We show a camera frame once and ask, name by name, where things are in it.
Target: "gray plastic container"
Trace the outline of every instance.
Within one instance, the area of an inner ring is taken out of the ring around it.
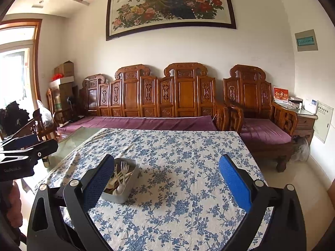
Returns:
[[[129,177],[126,187],[123,190],[123,192],[119,195],[113,195],[113,194],[109,194],[106,192],[103,192],[101,195],[102,199],[108,200],[110,202],[116,203],[116,204],[123,204],[127,201],[130,191],[133,188],[135,181],[137,180],[138,177],[138,173],[139,173],[139,167],[138,167],[138,163],[136,160],[131,160],[131,159],[122,159],[122,158],[117,158],[114,159],[115,164],[118,164],[118,166],[121,165],[121,162],[125,161],[129,166],[133,166],[135,167],[133,170],[132,175]]]

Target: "person's hand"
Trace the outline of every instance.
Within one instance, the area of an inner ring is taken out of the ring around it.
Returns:
[[[7,212],[7,218],[12,227],[19,228],[22,226],[23,217],[21,213],[20,190],[15,181],[13,181],[13,187],[9,193],[8,200],[11,208]]]

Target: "clear plastic bag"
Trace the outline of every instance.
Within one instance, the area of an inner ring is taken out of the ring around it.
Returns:
[[[52,119],[52,114],[49,109],[45,108],[41,101],[37,100],[37,105],[40,109],[40,113],[42,115],[42,122],[45,128],[52,127],[54,124],[54,120]]]
[[[294,145],[294,153],[290,161],[307,161],[309,156],[309,146],[306,138],[298,138],[296,144]]]

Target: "silver bolt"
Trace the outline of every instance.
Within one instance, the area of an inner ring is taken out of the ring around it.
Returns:
[[[263,187],[263,186],[264,186],[264,182],[263,182],[262,180],[256,180],[256,181],[255,181],[255,185],[256,185],[257,187]]]
[[[290,191],[294,191],[294,186],[291,185],[291,184],[288,184],[287,189],[290,190]]]
[[[70,182],[70,186],[72,186],[72,187],[75,187],[75,186],[77,186],[79,184],[79,180],[77,180],[77,179],[74,179],[74,180],[72,180],[71,182]]]
[[[46,189],[46,184],[42,184],[41,186],[40,186],[40,190],[41,191],[44,191]]]

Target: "yellow flower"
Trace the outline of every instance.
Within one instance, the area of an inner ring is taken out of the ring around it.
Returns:
[[[133,6],[132,8],[131,8],[131,12],[136,12],[136,11],[138,11],[140,8],[138,7],[138,6]]]

